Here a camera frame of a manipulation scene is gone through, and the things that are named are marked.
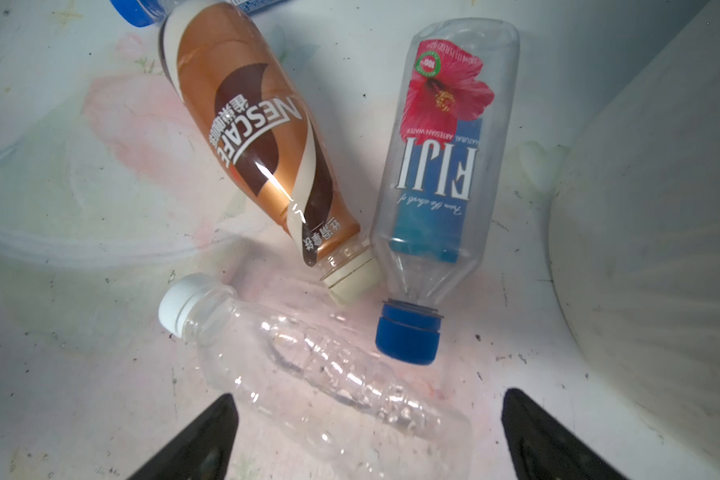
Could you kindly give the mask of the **clear ribbed bottle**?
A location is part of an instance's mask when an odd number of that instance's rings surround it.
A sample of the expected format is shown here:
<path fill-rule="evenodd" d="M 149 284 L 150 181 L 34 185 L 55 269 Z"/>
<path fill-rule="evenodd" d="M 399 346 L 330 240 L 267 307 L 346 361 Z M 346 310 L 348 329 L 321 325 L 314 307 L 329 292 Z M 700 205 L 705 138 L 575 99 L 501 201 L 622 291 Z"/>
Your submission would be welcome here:
<path fill-rule="evenodd" d="M 193 346 L 210 386 L 341 477 L 468 477 L 469 420 L 335 332 L 244 301 L 205 274 L 174 282 L 158 318 Z"/>

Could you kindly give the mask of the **blue label water bottle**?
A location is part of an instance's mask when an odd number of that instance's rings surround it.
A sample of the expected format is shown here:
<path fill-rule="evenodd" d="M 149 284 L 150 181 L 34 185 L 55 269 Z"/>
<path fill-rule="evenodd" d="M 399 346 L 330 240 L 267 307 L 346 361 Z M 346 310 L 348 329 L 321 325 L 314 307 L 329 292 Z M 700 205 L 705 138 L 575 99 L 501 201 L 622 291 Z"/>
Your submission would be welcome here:
<path fill-rule="evenodd" d="M 257 12 L 280 3 L 281 0 L 232 0 L 246 14 Z M 161 23 L 182 1 L 161 0 L 110 0 L 117 13 L 130 25 L 138 28 Z"/>

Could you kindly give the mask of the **white bin with pink liner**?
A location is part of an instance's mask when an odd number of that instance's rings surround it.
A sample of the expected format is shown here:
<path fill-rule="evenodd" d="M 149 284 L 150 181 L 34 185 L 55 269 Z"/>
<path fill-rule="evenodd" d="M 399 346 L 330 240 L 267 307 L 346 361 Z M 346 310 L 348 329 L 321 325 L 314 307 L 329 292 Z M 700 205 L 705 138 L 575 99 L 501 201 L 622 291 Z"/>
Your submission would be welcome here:
<path fill-rule="evenodd" d="M 575 142 L 548 251 L 588 361 L 720 465 L 720 1 Z"/>

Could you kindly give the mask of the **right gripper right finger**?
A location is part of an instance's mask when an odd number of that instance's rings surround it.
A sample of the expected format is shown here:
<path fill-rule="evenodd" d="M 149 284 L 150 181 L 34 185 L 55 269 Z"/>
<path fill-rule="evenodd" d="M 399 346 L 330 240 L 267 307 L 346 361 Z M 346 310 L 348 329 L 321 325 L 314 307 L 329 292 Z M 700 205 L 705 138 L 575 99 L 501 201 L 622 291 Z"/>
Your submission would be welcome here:
<path fill-rule="evenodd" d="M 506 391 L 501 421 L 519 480 L 625 480 L 518 388 Z"/>

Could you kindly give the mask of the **blue red label bottle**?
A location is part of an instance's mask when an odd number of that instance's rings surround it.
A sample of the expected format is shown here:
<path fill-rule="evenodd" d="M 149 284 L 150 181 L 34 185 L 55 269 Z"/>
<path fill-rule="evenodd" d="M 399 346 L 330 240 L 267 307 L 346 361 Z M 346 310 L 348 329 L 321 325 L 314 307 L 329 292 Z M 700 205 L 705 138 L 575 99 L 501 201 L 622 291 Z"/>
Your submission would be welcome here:
<path fill-rule="evenodd" d="M 411 41 L 370 234 L 389 291 L 375 343 L 391 358 L 434 361 L 439 305 L 483 260 L 519 53 L 516 28 L 495 19 Z"/>

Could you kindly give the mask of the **amber small bottle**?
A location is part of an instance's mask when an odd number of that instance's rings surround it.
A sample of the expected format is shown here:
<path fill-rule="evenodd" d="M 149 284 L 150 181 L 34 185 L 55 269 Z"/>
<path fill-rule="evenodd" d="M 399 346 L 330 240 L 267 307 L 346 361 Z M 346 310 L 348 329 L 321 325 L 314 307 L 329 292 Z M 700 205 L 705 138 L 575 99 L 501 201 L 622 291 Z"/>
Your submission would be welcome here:
<path fill-rule="evenodd" d="M 321 272 L 339 305 L 380 269 L 347 208 L 320 129 L 266 40 L 228 1 L 166 1 L 166 74 L 219 164 Z"/>

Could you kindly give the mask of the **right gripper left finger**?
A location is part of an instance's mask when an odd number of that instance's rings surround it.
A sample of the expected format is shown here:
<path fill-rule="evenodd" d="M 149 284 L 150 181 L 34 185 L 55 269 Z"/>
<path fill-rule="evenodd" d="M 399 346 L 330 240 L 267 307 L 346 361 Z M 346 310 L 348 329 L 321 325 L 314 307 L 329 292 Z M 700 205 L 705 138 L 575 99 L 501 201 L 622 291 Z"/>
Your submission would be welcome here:
<path fill-rule="evenodd" d="M 239 414 L 230 393 L 219 396 L 130 476 L 131 480 L 226 478 Z"/>

